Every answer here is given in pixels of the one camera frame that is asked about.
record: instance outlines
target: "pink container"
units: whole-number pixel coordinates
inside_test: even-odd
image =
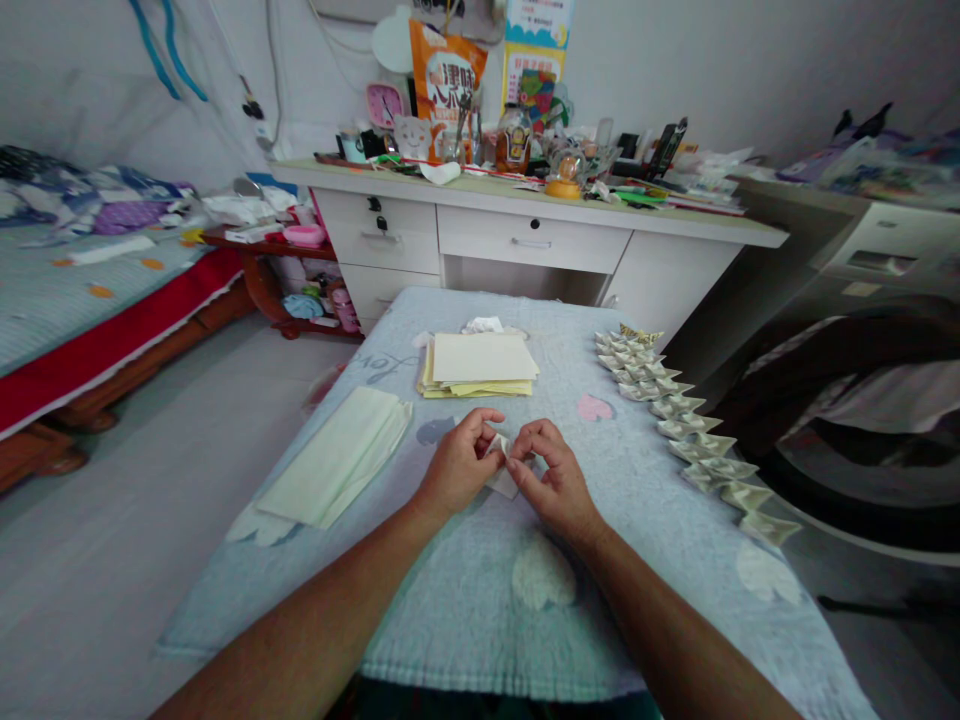
[[[291,225],[284,228],[283,236],[297,247],[320,247],[327,234],[319,225]]]
[[[340,318],[341,327],[347,332],[359,332],[360,321],[357,320],[357,311],[353,309],[350,293],[343,288],[333,291],[333,307]]]

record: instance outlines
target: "pink bowl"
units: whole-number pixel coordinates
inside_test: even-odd
[[[291,225],[284,229],[283,236],[298,247],[320,247],[326,240],[326,233],[319,225]]]

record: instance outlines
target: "pink heart pattern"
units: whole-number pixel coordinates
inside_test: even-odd
[[[614,412],[609,403],[584,393],[577,403],[577,413],[587,422],[597,422],[600,418],[613,420]]]

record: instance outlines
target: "wall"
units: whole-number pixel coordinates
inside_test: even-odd
[[[334,52],[305,0],[273,2],[284,97],[279,150],[332,149],[336,126],[366,114],[363,87],[378,66],[369,54]],[[160,4],[141,4],[163,53]],[[133,164],[202,188],[264,169],[236,77],[247,76],[273,122],[263,0],[177,7],[181,55],[212,103],[167,95],[126,0],[0,0],[0,142],[86,165]],[[340,42],[369,48],[369,30],[327,26]],[[577,122],[609,115],[619,133],[686,114],[691,141],[716,150],[753,145],[782,165],[829,139],[847,107],[862,119],[895,100],[890,119],[907,131],[960,124],[958,26],[960,6],[938,0],[580,0],[566,81]],[[487,118],[497,114],[501,72],[498,47],[486,71]]]
[[[845,108],[862,121],[893,100],[893,127],[924,129],[960,92],[958,29],[960,3],[940,0],[579,2],[566,80],[580,122],[610,116],[616,134],[687,115],[702,147],[783,166]],[[932,129],[960,125],[951,109]]]

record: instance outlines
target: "finger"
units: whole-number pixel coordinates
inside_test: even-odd
[[[523,496],[529,500],[530,504],[535,508],[539,507],[541,502],[547,497],[550,489],[537,480],[537,476],[533,474],[533,470],[515,458],[509,458],[507,460],[507,470],[510,471],[510,477],[513,478],[517,487],[520,488]]]
[[[483,438],[480,438],[477,441],[477,444],[473,446],[473,449],[477,453],[477,460],[479,460],[480,458],[482,458],[484,455],[487,454],[487,448],[489,447],[490,447],[490,443],[484,440]]]
[[[560,431],[557,430],[557,426],[547,418],[540,418],[539,420],[528,422],[526,425],[520,428],[520,434],[523,435],[524,433],[543,435],[545,438],[558,445],[563,444],[564,442],[563,435],[561,435]]]
[[[513,450],[510,457],[515,460],[523,460],[524,455],[533,451],[547,461],[550,467],[557,467],[563,461],[563,450],[543,435],[527,433],[517,438],[513,444]]]
[[[503,422],[506,416],[493,408],[474,408],[463,419],[457,429],[465,433],[472,442],[476,442],[483,433],[483,426],[489,422]]]
[[[503,467],[507,459],[504,457],[503,452],[500,450],[494,450],[492,453],[487,455],[483,460],[480,461],[480,467],[483,469],[484,481],[489,480],[493,477],[493,474],[497,472],[500,468]]]
[[[490,427],[489,425],[487,425],[486,423],[484,423],[484,424],[480,427],[480,441],[481,441],[481,442],[486,442],[487,445],[489,445],[496,436],[497,436],[497,431],[494,430],[494,429],[493,429],[492,427]]]

